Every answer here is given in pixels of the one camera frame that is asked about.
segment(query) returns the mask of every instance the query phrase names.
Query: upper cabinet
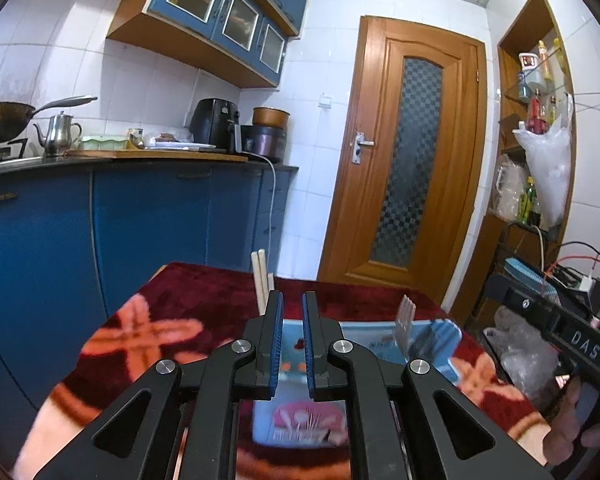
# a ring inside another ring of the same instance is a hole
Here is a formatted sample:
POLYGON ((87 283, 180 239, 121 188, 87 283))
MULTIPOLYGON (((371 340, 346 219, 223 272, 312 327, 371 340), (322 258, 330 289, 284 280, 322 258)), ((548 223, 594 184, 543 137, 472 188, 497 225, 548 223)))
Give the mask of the upper cabinet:
POLYGON ((122 0, 108 38, 202 68, 240 88, 280 82, 306 0, 122 0))

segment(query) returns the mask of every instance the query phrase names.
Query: red tablecloth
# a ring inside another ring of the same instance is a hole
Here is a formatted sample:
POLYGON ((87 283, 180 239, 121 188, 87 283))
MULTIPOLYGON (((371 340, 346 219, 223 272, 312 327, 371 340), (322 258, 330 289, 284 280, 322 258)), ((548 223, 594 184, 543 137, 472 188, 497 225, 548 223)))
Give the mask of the red tablecloth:
MULTIPOLYGON (((395 320, 404 294, 416 319, 446 317, 417 290, 276 279, 285 318, 301 319, 300 298, 317 295, 321 314, 340 321, 395 320)), ((147 368, 161 358, 186 364, 239 338, 257 316, 251 274, 205 266, 170 264, 129 299, 80 352, 75 370, 58 384, 38 413, 13 474, 30 480, 81 428, 93 420, 147 368)), ((549 427, 513 386, 495 376, 490 357, 462 335, 451 359, 458 388, 531 455, 543 462, 549 427)), ((237 472, 247 478, 335 479, 349 477, 348 448, 284 450, 251 440, 251 405, 240 416, 237 472)))

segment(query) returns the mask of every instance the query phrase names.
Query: wooden cutting board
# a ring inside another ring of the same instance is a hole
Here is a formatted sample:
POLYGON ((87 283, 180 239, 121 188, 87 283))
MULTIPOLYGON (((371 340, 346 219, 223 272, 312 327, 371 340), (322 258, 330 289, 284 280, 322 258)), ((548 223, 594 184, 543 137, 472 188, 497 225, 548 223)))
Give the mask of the wooden cutting board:
POLYGON ((93 156, 96 158, 189 158, 192 160, 225 160, 231 162, 246 162, 249 160, 242 155, 184 150, 70 150, 67 155, 93 156))

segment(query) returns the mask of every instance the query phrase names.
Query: green bottle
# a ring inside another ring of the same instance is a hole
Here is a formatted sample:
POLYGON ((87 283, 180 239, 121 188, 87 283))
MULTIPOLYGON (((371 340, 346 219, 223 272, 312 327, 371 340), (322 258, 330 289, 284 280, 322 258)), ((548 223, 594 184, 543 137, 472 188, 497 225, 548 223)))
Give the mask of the green bottle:
POLYGON ((529 220, 529 212, 533 209, 534 198, 536 197, 536 186, 534 186, 534 178, 528 176, 526 178, 525 192, 520 195, 518 203, 518 222, 526 224, 529 220))

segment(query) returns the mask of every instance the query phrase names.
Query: checkered glass panel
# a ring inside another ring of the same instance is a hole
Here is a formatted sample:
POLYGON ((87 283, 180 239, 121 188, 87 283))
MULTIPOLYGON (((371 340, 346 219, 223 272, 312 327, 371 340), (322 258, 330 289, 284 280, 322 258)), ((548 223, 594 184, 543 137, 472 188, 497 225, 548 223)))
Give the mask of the checkered glass panel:
POLYGON ((371 260, 406 267, 418 235, 436 155, 442 69, 406 57, 394 155, 371 260))

